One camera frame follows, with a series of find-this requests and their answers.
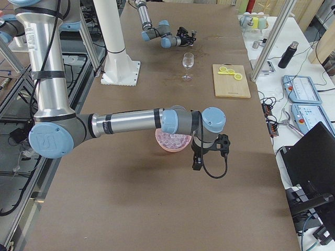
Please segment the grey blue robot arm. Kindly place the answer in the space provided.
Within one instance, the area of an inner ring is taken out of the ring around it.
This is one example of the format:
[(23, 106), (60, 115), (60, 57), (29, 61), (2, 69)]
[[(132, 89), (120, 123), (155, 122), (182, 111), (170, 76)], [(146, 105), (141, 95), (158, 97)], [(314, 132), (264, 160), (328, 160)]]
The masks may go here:
[(135, 8), (141, 21), (141, 34), (144, 41), (161, 38), (162, 48), (193, 46), (196, 41), (196, 30), (192, 30), (189, 34), (188, 30), (181, 26), (174, 36), (167, 20), (160, 21), (159, 25), (154, 27), (149, 17), (147, 1), (135, 1)]

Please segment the second grey blue robot arm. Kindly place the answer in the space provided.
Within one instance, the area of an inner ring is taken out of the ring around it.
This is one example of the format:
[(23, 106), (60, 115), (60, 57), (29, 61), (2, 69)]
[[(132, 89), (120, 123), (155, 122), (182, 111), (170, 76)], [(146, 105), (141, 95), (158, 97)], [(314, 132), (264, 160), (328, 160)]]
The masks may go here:
[(204, 155), (229, 154), (223, 134), (226, 116), (216, 107), (188, 111), (181, 106), (99, 115), (83, 114), (70, 102), (61, 49), (60, 31), (80, 31), (84, 18), (79, 1), (13, 1), (15, 17), (23, 25), (34, 83), (30, 108), (34, 122), (30, 146), (39, 155), (61, 158), (90, 139), (104, 134), (161, 129), (168, 134), (191, 135), (194, 170), (205, 169)]

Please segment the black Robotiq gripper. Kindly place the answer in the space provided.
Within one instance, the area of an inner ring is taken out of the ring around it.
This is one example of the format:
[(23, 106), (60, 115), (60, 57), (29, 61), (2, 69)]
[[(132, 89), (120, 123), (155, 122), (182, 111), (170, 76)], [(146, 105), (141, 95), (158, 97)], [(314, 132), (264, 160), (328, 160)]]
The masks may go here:
[(188, 47), (193, 46), (196, 41), (196, 30), (191, 31), (191, 36), (188, 35), (188, 31), (184, 27), (179, 27), (177, 30), (177, 46), (178, 47)]

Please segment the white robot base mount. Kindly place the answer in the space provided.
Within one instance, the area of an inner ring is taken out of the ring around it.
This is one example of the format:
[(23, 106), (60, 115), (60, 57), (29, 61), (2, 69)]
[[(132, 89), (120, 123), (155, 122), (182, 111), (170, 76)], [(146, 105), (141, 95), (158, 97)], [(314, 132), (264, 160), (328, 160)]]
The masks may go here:
[(116, 1), (94, 0), (94, 6), (107, 50), (101, 83), (136, 86), (140, 62), (126, 52)]

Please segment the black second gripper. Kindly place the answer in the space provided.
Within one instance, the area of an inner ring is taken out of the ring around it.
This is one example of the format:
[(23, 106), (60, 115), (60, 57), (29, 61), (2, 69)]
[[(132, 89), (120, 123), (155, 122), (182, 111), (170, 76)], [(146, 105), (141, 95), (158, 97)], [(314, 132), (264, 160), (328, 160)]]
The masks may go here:
[(214, 139), (211, 142), (204, 142), (201, 139), (199, 139), (197, 136), (194, 136), (192, 139), (192, 145), (191, 148), (193, 150), (193, 164), (192, 169), (193, 170), (201, 170), (203, 167), (201, 152), (203, 155), (207, 154), (209, 151), (215, 151), (216, 143), (218, 138)]

